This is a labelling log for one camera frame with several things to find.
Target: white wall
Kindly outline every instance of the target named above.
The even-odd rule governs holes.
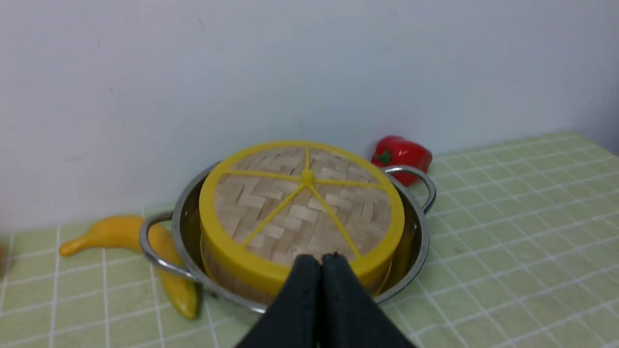
[[[619,149],[617,0],[3,1],[0,45],[3,231],[172,201],[273,139]]]

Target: green pepper stem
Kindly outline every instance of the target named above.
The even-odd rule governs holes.
[[[391,154],[389,153],[389,151],[384,151],[380,155],[375,155],[374,159],[381,161],[384,165],[388,165],[389,162],[391,162]]]

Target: green tiled surface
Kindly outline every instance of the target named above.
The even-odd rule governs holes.
[[[560,133],[439,155],[430,175],[426,265],[383,307],[401,331],[427,348],[619,346],[617,157]],[[249,329],[210,297],[182,319],[132,251],[59,258],[89,226],[0,235],[0,348],[228,348]]]

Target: stainless steel pot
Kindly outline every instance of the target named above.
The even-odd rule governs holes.
[[[199,196],[204,180],[216,165],[217,164],[204,170],[187,185],[179,197],[174,211],[164,212],[145,219],[140,230],[140,246],[146,258],[154,263],[154,265],[201,284],[206,293],[211,296],[234,303],[236,306],[231,306],[231,310],[234,311],[233,314],[242,320],[252,323],[255,322],[260,314],[266,311],[266,306],[247,300],[219,286],[206,275],[202,266],[202,232],[198,209]],[[406,287],[421,270],[428,255],[428,248],[430,245],[430,235],[428,234],[425,214],[430,210],[436,199],[436,186],[430,177],[420,170],[412,167],[387,167],[384,168],[384,172],[409,172],[418,176],[428,188],[428,199],[423,206],[419,208],[408,190],[397,180],[393,179],[391,175],[388,175],[393,185],[397,188],[405,208],[406,224],[402,241],[411,241],[411,243],[404,243],[399,246],[399,248],[410,248],[411,250],[407,250],[409,252],[403,253],[410,257],[399,257],[399,259],[393,261],[394,263],[404,263],[408,271],[405,271],[405,274],[398,279],[388,279],[386,286],[388,288],[374,298],[378,304],[395,296],[395,294]],[[172,264],[162,259],[149,243],[148,234],[150,227],[156,223],[168,220],[172,220],[171,233],[174,238],[174,243],[176,244],[176,250],[186,267]]]

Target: metal pot rim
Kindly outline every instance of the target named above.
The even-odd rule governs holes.
[[[196,186],[204,181],[204,178],[211,172],[211,170],[217,164],[218,163],[215,163],[209,166],[208,168],[206,168],[205,170],[203,170],[202,172],[200,172],[200,174],[198,174],[198,176],[196,176],[185,187],[185,189],[179,196],[179,199],[176,202],[174,211],[171,213],[171,219],[172,219],[171,234],[174,239],[176,250],[178,254],[180,255],[181,259],[183,260],[184,264],[188,268],[188,272],[187,272],[188,274],[184,274],[184,276],[190,278],[194,282],[200,283],[207,291],[211,292],[212,294],[216,296],[221,296],[244,308],[247,308],[248,310],[252,312],[262,314],[266,311],[266,308],[267,308],[266,305],[247,300],[246,298],[241,297],[237,294],[234,294],[233,292],[219,286],[216,282],[210,279],[202,271],[202,269],[194,262],[194,260],[190,257],[189,253],[187,252],[187,249],[184,246],[180,226],[181,226],[181,218],[183,217],[182,214],[183,214],[183,207],[184,207],[185,201],[187,200],[191,192],[193,192],[193,190],[196,188]],[[387,167],[387,168],[384,168],[384,171],[386,173],[406,171],[406,172],[410,172],[410,173],[413,173],[419,176],[428,187],[429,198],[427,202],[423,205],[423,209],[419,208],[418,204],[415,202],[414,198],[411,196],[408,190],[405,189],[402,186],[402,184],[400,184],[397,180],[395,180],[391,175],[388,175],[393,185],[406,198],[406,200],[408,200],[410,205],[413,207],[415,213],[417,214],[417,220],[419,223],[418,227],[419,227],[419,231],[421,231],[422,233],[422,237],[421,237],[419,255],[417,256],[417,259],[413,263],[413,266],[409,269],[406,275],[398,283],[393,285],[389,290],[383,292],[377,297],[374,297],[375,302],[378,304],[389,300],[390,298],[395,296],[397,293],[399,293],[402,289],[404,289],[417,276],[423,264],[425,263],[426,257],[428,256],[428,250],[430,247],[430,235],[428,233],[428,227],[427,227],[427,223],[425,220],[425,213],[427,213],[430,210],[430,208],[432,207],[434,203],[434,200],[436,199],[436,188],[434,186],[434,183],[427,175],[418,171],[417,169],[410,168],[410,167]],[[152,255],[149,255],[149,253],[146,251],[147,250],[145,250],[145,254],[147,255],[147,257],[151,259],[151,261],[155,261],[155,263],[158,264],[159,266],[163,266],[164,268],[166,267],[164,264],[162,264],[162,262],[159,259],[156,259],[156,258],[153,259],[153,257],[151,257]]]

